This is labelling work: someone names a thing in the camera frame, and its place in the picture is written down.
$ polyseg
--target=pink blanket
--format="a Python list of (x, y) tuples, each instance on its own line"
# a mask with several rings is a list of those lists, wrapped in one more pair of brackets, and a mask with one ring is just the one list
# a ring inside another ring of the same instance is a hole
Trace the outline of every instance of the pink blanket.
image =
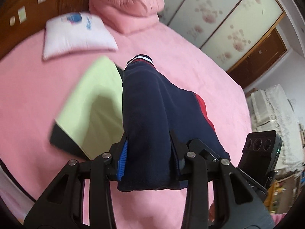
[[(37, 199), (73, 158), (50, 145), (50, 130), (69, 93), (101, 55), (125, 68), (135, 55), (147, 54), (172, 83), (200, 95), (220, 143), (237, 166), (246, 136), (251, 132), (241, 87), (213, 60), (161, 23), (130, 36), (108, 29), (117, 42), (117, 52), (75, 53), (42, 62), (41, 31), (0, 61), (0, 158), (21, 186)], [(116, 189), (116, 183), (111, 183), (111, 194), (118, 229), (181, 228), (185, 189), (122, 193)], [(209, 202), (213, 202), (212, 192)], [(20, 214), (20, 207), (10, 209)]]
[(89, 0), (89, 10), (103, 22), (124, 34), (156, 24), (157, 12), (164, 9), (163, 0)]

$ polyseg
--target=white stripe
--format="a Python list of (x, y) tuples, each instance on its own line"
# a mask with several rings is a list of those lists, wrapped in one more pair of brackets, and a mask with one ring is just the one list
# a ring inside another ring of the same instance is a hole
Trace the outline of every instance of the white stripe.
[(138, 56), (138, 57), (135, 57), (135, 58), (133, 58), (132, 60), (130, 60), (130, 61), (127, 63), (127, 65), (129, 65), (129, 64), (130, 64), (132, 61), (134, 61), (135, 59), (144, 59), (144, 60), (150, 62), (151, 64), (153, 64), (153, 62), (152, 62), (149, 58), (143, 57), (143, 56)]

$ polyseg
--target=folded pink quilt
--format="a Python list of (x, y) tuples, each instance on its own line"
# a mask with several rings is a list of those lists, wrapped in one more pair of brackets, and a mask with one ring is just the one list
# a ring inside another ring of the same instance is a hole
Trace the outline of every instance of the folded pink quilt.
[(153, 26), (164, 0), (89, 0), (89, 10), (116, 31), (129, 34)]

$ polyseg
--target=pillow with cartoon print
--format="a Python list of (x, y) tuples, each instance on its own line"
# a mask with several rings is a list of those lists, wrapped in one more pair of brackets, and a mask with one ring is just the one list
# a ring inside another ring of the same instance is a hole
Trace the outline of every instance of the pillow with cartoon print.
[(69, 13), (47, 21), (43, 59), (76, 51), (117, 50), (103, 21), (89, 13)]

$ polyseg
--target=headboard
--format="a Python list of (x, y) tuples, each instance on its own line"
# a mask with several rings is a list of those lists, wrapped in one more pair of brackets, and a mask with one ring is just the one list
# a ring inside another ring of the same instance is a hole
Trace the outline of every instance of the headboard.
[(5, 0), (0, 8), (0, 59), (18, 43), (44, 29), (47, 20), (88, 10), (89, 0)]

